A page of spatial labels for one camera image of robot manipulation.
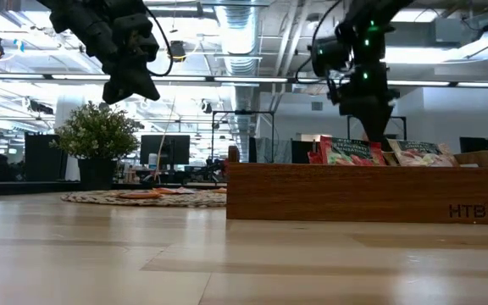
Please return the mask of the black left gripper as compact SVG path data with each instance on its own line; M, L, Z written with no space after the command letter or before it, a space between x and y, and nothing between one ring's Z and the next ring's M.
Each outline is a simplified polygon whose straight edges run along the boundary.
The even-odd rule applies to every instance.
M102 71L110 75L103 86L103 101L115 104L130 96L130 89L147 99L157 101L160 98L146 69L145 53L125 53L120 58L107 59Z

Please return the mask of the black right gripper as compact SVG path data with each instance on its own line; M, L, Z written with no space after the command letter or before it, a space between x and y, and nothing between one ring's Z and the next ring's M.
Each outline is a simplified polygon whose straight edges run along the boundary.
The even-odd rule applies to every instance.
M387 88L379 93L368 92L352 83L338 86L339 111L341 115L358 116L363 127L362 139L371 142L383 142L385 130L391 118L394 101L400 97L397 89Z

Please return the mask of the beige vanilla tea packet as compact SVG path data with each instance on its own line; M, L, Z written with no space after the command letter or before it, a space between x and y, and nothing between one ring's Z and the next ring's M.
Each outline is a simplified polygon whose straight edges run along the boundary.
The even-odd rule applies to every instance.
M458 167L449 146L445 143L402 141L389 139L388 143L397 162L403 167Z

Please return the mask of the wooden tea organiser box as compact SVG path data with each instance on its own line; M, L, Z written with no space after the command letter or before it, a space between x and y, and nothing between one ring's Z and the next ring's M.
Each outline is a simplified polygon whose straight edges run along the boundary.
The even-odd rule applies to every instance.
M457 167L242 163L229 149L227 219L488 225L488 152Z

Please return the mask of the green plant in black pot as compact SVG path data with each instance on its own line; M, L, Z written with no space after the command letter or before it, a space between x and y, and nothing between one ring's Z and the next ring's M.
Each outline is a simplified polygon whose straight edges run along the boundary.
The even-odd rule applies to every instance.
M84 104L55 129L51 142L78 159L81 187L88 191L110 190L117 161L135 151L139 141L136 123L123 109L101 103Z

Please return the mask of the black computer monitor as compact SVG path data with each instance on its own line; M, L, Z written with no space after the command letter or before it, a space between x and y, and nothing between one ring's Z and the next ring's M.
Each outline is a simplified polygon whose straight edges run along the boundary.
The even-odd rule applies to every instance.
M188 165L191 138L188 135L143 135L140 164L147 165L149 153L156 153L160 165Z

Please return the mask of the black room divider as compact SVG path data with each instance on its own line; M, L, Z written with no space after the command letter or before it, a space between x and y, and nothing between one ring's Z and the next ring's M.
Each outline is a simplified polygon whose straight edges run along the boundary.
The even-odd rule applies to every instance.
M308 153L313 150L311 141L291 141L291 162L293 164L308 164Z

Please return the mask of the small black monitor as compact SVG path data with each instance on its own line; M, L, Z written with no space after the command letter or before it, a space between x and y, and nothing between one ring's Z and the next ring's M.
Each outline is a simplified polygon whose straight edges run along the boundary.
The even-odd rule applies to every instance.
M473 153L488 150L488 138L484 137L460 137L459 146L461 153Z

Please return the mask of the round woven placemat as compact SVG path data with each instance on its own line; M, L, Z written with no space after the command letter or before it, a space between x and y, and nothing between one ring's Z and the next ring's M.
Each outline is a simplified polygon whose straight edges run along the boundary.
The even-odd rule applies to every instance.
M215 193L213 190L191 189L194 194L163 195L159 199L124 199L119 198L120 193L147 192L151 190L128 191L76 191L63 194L60 199L65 202L143 206L143 207L173 207L173 208L222 208L226 205L226 193Z

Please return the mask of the black tripod device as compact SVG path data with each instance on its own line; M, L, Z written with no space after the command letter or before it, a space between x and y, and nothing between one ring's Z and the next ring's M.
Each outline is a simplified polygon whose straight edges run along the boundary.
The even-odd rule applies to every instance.
M206 165L194 172L193 180L197 182L225 182L226 165L226 159L208 158Z

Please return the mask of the long ceiling light strip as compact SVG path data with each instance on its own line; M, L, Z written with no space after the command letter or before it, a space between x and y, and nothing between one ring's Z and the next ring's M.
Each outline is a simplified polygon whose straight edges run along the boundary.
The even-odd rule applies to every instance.
M0 80L27 80L27 81L80 81L85 83L109 80L108 75L95 74L33 74L33 73L0 73ZM211 76L211 75L169 75L152 76L153 81L162 82L204 82L204 83L230 83L230 84L324 84L323 80L301 78L296 81L287 77L246 77L246 76ZM424 87L460 87L488 89L488 81L444 81L444 80L388 80L389 86L424 86Z

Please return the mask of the silver ventilation duct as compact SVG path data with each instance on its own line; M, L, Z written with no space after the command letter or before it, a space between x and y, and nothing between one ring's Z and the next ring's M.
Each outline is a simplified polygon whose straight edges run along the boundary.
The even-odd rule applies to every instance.
M258 59L252 58L258 50L258 9L244 6L215 8L220 24L221 47L226 73L229 76L250 77L258 74ZM257 97L252 86L234 86L231 93L233 110L252 110ZM235 115L233 119L239 136L250 136L251 117Z

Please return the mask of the black aluminium table frame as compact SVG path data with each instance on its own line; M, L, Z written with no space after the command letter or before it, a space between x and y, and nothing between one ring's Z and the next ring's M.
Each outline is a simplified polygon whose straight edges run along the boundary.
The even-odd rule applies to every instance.
M146 190L154 187L175 189L181 187L177 184L164 184L160 186L147 186L143 184L113 184L112 190ZM189 183L185 186L189 189L213 190L226 184L218 183ZM50 192L85 191L78 181L53 181L53 182L0 182L0 196L24 195Z

